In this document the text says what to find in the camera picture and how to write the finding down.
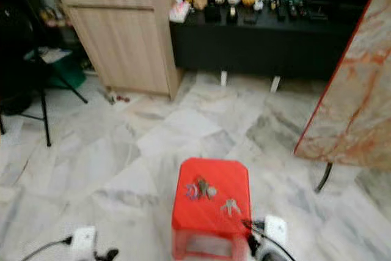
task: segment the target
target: cabinet door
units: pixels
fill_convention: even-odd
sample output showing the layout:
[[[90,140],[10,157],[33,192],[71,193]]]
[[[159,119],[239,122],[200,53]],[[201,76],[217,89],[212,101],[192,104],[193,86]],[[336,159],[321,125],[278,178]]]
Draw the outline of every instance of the cabinet door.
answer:
[[[105,86],[169,92],[153,11],[74,7],[69,14]]]

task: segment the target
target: red plastic stool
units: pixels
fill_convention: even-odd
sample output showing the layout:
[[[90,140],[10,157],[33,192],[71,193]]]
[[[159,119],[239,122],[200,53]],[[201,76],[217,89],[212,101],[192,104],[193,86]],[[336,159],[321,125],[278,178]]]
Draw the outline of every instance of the red plastic stool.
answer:
[[[205,182],[209,188],[203,194]],[[234,200],[236,205],[226,205],[227,200],[231,204]],[[172,213],[173,257],[245,261],[250,232],[241,220],[250,219],[250,215],[249,176],[241,163],[186,160],[180,168]]]

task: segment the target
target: black tv console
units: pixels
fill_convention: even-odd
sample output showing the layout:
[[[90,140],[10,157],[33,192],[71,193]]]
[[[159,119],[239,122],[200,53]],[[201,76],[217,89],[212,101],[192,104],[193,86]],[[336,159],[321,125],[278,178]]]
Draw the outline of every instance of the black tv console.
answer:
[[[265,8],[255,24],[244,23],[249,11],[238,7],[237,24],[205,22],[203,12],[184,23],[170,23],[175,64],[180,68],[250,73],[290,78],[329,79],[356,25],[298,18],[277,20]]]

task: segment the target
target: black cable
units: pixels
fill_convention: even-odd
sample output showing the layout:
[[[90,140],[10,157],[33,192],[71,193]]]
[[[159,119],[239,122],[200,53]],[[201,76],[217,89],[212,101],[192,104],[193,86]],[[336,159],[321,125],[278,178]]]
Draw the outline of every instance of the black cable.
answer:
[[[253,227],[252,226],[252,221],[250,220],[242,220],[242,223],[245,227],[247,227],[248,229],[250,230],[253,230],[254,232],[258,233],[261,237],[271,241],[273,244],[275,244],[277,247],[279,247],[292,261],[296,261],[291,254],[289,254],[289,252],[287,250],[285,250],[283,248],[283,246],[281,246],[280,244],[278,244],[278,242],[276,242],[275,240],[273,240],[272,238],[269,238],[267,235],[265,235],[264,232],[262,232],[261,230],[259,230],[258,228],[256,227]]]
[[[38,248],[36,249],[34,252],[30,253],[29,255],[27,255],[25,258],[21,259],[21,261],[27,261],[29,260],[31,257],[37,255],[39,252],[42,252],[43,250],[46,250],[52,246],[55,246],[57,244],[67,244],[67,245],[70,245],[72,242],[72,237],[67,237],[67,238],[64,238],[63,240],[61,241],[51,241],[50,243],[47,243],[45,245],[43,245],[41,248]]]

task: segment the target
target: black chair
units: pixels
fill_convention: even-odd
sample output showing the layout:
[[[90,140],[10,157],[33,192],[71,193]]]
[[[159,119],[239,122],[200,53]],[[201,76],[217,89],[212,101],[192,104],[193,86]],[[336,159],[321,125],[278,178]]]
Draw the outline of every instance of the black chair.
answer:
[[[66,89],[75,93],[84,103],[88,103],[88,101],[54,67],[47,64],[40,57],[38,42],[34,36],[31,22],[19,8],[11,5],[0,7],[0,41],[1,133],[5,133],[4,124],[1,120],[3,107],[11,101],[29,97],[33,91],[37,91],[41,99],[43,117],[30,116],[24,113],[18,113],[18,115],[43,121],[46,144],[50,147],[45,98],[47,80],[53,75],[57,76],[64,83]],[[24,60],[24,55],[31,50],[34,52],[34,57],[28,61]]]

